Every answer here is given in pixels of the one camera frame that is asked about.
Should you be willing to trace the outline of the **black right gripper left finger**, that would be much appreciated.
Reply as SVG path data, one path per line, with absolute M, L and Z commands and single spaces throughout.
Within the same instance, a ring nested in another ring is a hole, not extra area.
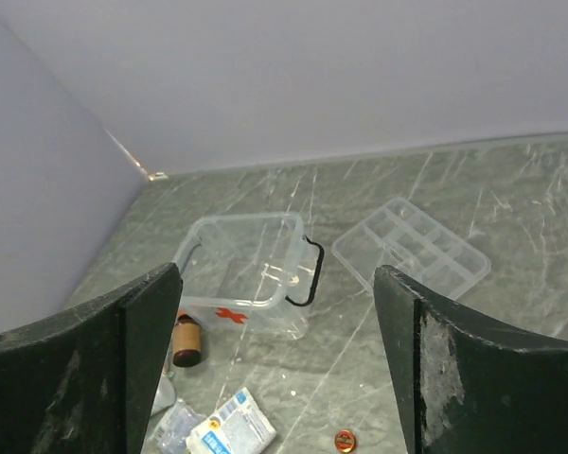
M 183 281 L 165 263 L 0 334 L 0 453 L 138 453 Z

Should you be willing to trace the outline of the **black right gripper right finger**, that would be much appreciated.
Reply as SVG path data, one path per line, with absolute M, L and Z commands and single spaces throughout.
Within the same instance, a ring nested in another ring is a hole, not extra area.
M 568 453 L 568 340 L 523 330 L 391 266 L 374 303 L 410 453 Z

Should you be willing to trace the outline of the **brown medicine bottle orange cap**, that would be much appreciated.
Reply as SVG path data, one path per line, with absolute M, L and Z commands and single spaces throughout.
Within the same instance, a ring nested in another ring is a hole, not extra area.
M 172 331 L 172 363 L 190 368 L 202 360 L 201 326 L 183 310 L 179 310 Z

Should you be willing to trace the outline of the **white blue gauze packet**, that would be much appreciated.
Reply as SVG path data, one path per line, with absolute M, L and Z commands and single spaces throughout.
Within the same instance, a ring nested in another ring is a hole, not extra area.
M 240 389 L 186 437 L 190 453 L 257 454 L 276 431 L 247 388 Z

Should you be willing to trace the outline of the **clear zip bag teal strip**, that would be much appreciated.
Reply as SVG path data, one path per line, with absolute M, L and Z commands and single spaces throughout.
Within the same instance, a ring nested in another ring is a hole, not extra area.
M 186 438 L 205 419 L 204 414 L 198 413 L 178 398 L 163 415 L 151 437 L 161 453 L 188 453 Z

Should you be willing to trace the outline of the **clear divider tray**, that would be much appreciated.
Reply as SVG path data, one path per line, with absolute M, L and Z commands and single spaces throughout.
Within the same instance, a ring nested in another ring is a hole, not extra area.
M 403 198 L 388 201 L 338 237 L 332 253 L 368 291 L 383 265 L 453 300 L 491 271 L 486 255 Z

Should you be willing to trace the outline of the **clear first aid box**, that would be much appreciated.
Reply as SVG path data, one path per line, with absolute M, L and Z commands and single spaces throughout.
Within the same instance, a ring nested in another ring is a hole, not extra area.
M 173 258 L 180 308 L 206 329 L 299 340 L 324 259 L 295 212 L 200 218 Z

